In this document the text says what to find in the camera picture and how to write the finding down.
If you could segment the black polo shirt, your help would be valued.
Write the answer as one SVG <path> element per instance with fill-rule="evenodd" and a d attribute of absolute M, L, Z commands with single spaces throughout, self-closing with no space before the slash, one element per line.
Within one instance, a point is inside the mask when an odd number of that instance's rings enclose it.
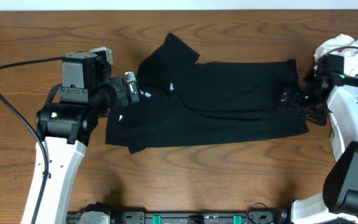
<path fill-rule="evenodd" d="M 294 60 L 199 63 L 199 54 L 174 34 L 137 71 L 140 101 L 113 109 L 106 144 L 131 153 L 148 147 L 258 141 L 308 132 L 297 110 L 280 100 L 299 89 Z"/>

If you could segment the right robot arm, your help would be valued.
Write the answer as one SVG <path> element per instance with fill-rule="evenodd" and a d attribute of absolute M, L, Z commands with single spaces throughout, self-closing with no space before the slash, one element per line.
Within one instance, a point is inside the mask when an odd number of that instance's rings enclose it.
<path fill-rule="evenodd" d="M 308 75 L 306 90 L 286 91 L 286 105 L 317 124 L 331 120 L 331 147 L 339 151 L 323 191 L 295 200 L 275 223 L 358 223 L 358 78 L 337 72 Z"/>

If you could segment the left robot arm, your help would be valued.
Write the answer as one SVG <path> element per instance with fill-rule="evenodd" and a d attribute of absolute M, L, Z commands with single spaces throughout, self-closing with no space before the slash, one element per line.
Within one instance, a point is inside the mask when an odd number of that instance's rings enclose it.
<path fill-rule="evenodd" d="M 139 102 L 134 72 L 112 78 L 63 72 L 37 112 L 35 169 L 22 223 L 65 223 L 76 173 L 91 132 L 111 109 Z"/>

